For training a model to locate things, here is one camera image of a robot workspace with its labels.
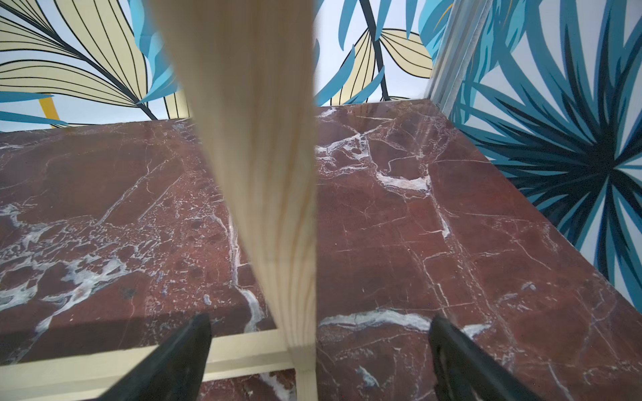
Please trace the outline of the wooden clothes rack frame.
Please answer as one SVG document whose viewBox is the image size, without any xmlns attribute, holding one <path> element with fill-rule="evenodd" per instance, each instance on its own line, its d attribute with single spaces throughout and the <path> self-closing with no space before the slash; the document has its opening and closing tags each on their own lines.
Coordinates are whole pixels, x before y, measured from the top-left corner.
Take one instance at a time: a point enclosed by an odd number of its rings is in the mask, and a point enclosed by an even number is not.
<svg viewBox="0 0 642 401">
<path fill-rule="evenodd" d="M 313 1 L 4 1 L 1 397 L 96 399 L 199 314 L 202 383 L 316 377 Z"/>
</svg>

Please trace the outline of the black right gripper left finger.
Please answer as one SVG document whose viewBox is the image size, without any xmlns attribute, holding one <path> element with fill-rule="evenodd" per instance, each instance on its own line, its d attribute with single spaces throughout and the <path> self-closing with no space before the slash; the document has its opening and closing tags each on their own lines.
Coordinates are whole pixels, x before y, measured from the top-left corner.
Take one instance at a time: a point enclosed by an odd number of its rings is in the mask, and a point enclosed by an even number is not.
<svg viewBox="0 0 642 401">
<path fill-rule="evenodd" d="M 174 332 L 99 399 L 197 399 L 211 342 L 209 316 L 199 314 Z"/>
</svg>

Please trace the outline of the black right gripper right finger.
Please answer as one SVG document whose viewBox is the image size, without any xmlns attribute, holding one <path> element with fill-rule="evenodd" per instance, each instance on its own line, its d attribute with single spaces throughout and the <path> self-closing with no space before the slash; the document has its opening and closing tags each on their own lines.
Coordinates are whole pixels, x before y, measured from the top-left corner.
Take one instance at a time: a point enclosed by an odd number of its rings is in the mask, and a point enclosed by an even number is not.
<svg viewBox="0 0 642 401">
<path fill-rule="evenodd" d="M 441 315 L 428 334 L 439 400 L 540 400 Z"/>
</svg>

